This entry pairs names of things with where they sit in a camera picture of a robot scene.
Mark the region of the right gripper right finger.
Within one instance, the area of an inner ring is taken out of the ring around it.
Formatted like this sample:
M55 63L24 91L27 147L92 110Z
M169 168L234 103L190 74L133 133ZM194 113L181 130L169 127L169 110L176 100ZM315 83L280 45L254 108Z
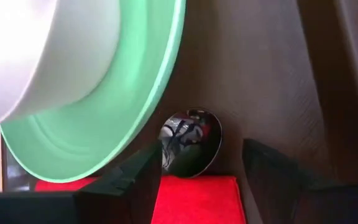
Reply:
M293 223L298 198L310 174L278 150L245 139L242 160L252 195L264 223Z

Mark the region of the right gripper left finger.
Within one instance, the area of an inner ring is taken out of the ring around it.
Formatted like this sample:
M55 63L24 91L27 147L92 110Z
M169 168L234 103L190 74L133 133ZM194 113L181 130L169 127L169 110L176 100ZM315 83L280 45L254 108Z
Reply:
M162 175L162 143L155 141L81 188L78 222L149 224Z

